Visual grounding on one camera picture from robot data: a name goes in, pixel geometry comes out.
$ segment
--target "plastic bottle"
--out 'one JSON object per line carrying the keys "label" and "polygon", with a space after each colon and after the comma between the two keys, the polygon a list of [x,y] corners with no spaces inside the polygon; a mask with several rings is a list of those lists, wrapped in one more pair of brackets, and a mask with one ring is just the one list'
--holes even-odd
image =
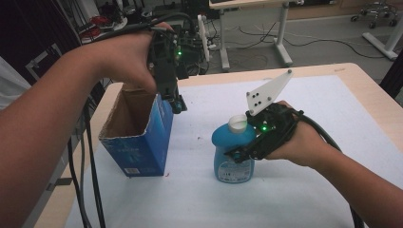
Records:
{"label": "plastic bottle", "polygon": [[216,146],[214,173],[217,180],[226,183],[242,183],[252,178],[255,168],[254,160],[235,163],[224,153],[240,145],[247,145],[255,138],[255,129],[247,123],[245,115],[232,117],[227,124],[214,131],[212,142]]}

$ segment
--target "bottle cap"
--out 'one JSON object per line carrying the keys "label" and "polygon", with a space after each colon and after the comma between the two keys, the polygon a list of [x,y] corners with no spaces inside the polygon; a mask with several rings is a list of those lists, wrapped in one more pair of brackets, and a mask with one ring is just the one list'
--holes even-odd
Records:
{"label": "bottle cap", "polygon": [[239,134],[245,131],[247,124],[248,122],[245,115],[237,115],[229,119],[228,128],[232,133]]}

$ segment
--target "blue box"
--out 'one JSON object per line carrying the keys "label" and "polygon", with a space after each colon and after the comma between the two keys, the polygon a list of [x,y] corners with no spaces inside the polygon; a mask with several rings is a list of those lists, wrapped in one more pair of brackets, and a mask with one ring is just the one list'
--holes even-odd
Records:
{"label": "blue box", "polygon": [[126,176],[162,176],[172,120],[160,95],[124,85],[99,140]]}

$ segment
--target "floor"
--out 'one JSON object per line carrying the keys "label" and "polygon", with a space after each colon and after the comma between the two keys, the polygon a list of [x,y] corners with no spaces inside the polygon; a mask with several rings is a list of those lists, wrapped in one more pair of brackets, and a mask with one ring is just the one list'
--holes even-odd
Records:
{"label": "floor", "polygon": [[[287,21],[283,44],[294,62],[292,67],[355,63],[380,83],[393,62],[368,43],[362,37],[362,33],[370,32],[386,44],[394,28],[389,26],[387,19],[378,20],[377,27],[370,29],[370,17],[361,17],[356,22],[351,22],[351,17],[352,15],[347,15]],[[262,39],[263,34],[266,34],[272,26],[269,35]],[[216,37],[213,39],[213,44],[218,46],[220,22],[218,20],[209,22],[206,24],[206,29],[209,30],[210,37]],[[251,23],[250,26],[225,29],[229,72],[286,67],[273,47],[278,23],[264,25]],[[398,54],[402,48],[403,39],[400,39],[394,52]],[[210,55],[212,58],[207,74],[223,73],[218,47],[212,48]]]}

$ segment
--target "human hand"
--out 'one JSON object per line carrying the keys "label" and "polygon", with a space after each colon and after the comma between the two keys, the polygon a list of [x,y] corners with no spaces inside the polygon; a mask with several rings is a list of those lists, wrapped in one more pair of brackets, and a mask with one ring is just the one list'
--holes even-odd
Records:
{"label": "human hand", "polygon": [[289,142],[269,154],[267,160],[288,160],[298,165],[315,167],[326,151],[332,146],[323,141],[313,127],[305,122],[298,122],[297,129]]}
{"label": "human hand", "polygon": [[[156,27],[172,29],[166,23]],[[157,86],[146,65],[152,35],[153,31],[142,30],[84,46],[82,51],[91,53],[96,62],[97,80],[110,78],[156,93]]]}

